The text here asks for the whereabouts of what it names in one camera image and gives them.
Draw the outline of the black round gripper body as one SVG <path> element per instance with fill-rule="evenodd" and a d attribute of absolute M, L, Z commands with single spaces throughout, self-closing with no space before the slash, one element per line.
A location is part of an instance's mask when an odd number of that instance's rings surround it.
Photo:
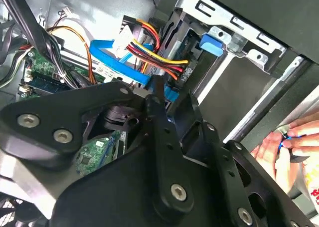
<path fill-rule="evenodd" d="M 150 153 L 138 148 L 71 184 L 58 198 L 51 227 L 242 227 L 230 214 L 212 172 L 189 158 L 185 174 L 194 194 L 190 213 L 177 222 L 162 219 L 153 206 Z"/>

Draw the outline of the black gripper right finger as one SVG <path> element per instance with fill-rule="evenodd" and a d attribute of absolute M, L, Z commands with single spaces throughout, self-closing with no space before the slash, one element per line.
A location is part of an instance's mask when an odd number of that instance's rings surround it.
<path fill-rule="evenodd" d="M 310 227 L 311 221 L 239 143 L 223 144 L 196 98 L 181 104 L 182 150 L 194 194 L 184 227 Z"/>

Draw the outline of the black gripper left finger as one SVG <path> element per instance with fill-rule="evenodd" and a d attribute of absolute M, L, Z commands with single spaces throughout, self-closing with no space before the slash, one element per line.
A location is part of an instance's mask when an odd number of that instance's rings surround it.
<path fill-rule="evenodd" d="M 172 185 L 188 191 L 190 183 L 181 170 L 176 128 L 167 118 L 163 77 L 153 76 L 148 87 L 151 91 L 140 96 L 124 82 L 113 80 L 8 105 L 0 112 L 5 160 L 0 173 L 11 178 L 42 213 L 50 214 L 59 193 L 45 186 L 23 162 L 61 171 L 71 166 L 89 141 L 114 131 L 142 131 L 152 142 L 156 200 L 172 205 Z"/>

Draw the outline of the person's left hand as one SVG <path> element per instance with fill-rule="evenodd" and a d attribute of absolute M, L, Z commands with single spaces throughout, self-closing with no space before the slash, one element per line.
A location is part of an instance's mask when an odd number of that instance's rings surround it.
<path fill-rule="evenodd" d="M 284 163 L 282 157 L 277 157 L 282 137 L 279 132 L 271 132 L 260 145 L 250 152 L 273 180 L 276 180 L 277 168 L 282 167 Z"/>

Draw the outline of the person's right hand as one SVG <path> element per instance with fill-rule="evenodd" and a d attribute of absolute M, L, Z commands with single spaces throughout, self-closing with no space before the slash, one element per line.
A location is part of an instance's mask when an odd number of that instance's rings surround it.
<path fill-rule="evenodd" d="M 319 150 L 319 113 L 297 119 L 289 124 L 283 146 L 302 153 Z"/>

